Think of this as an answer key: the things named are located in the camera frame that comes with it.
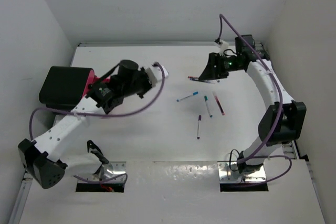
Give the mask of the pink drawer tray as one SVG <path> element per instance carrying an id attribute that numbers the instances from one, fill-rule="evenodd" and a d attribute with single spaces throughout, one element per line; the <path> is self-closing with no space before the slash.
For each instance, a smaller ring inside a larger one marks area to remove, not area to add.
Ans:
<path id="1" fill-rule="evenodd" d="M 107 83 L 109 81 L 110 81 L 110 78 L 104 78 L 104 79 L 102 79 L 102 78 L 98 78 L 98 77 L 95 77 L 94 80 L 93 80 L 94 83 L 96 83 L 96 82 Z"/>

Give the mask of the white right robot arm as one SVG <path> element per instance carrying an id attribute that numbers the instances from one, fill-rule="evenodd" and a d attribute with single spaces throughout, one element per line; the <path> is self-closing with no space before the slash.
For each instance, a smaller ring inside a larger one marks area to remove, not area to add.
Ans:
<path id="1" fill-rule="evenodd" d="M 251 146 L 239 153 L 235 171 L 251 173 L 281 144 L 297 140 L 306 116 L 306 105 L 296 101 L 276 76 L 270 56 L 252 35 L 235 38 L 235 52 L 228 55 L 228 43 L 216 39 L 219 52 L 211 52 L 199 76 L 200 81 L 225 79 L 230 72 L 245 71 L 255 83 L 266 112 L 258 124 L 258 136 Z"/>

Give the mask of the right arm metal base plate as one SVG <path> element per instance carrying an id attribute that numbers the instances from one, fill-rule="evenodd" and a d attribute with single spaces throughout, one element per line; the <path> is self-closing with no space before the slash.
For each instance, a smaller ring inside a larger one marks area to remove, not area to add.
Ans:
<path id="1" fill-rule="evenodd" d="M 221 184 L 246 184 L 246 183 L 261 183 L 266 181 L 266 173 L 262 165 L 259 170 L 253 172 L 239 172 L 237 162 L 229 161 L 217 162 L 219 182 Z"/>

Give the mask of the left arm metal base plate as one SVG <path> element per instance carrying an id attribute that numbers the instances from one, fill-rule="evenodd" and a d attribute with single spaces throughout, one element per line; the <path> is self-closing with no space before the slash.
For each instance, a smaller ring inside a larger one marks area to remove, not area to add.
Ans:
<path id="1" fill-rule="evenodd" d="M 126 162 L 103 164 L 94 174 L 84 173 L 75 178 L 88 184 L 123 184 L 128 179 Z"/>

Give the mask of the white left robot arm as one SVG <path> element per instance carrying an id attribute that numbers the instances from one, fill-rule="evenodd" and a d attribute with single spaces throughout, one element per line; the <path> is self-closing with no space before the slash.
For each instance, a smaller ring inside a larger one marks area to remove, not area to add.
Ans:
<path id="1" fill-rule="evenodd" d="M 112 167 L 101 149 L 87 142 L 87 152 L 66 156 L 65 152 L 89 131 L 96 120 L 110 118 L 125 98 L 142 98 L 154 87 L 163 89 L 167 71 L 159 63 L 144 68 L 132 60 L 121 60 L 101 77 L 91 68 L 51 67 L 39 94 L 44 110 L 63 118 L 40 136 L 22 140 L 18 151 L 24 169 L 48 189 L 65 176 L 91 173 L 106 180 Z"/>

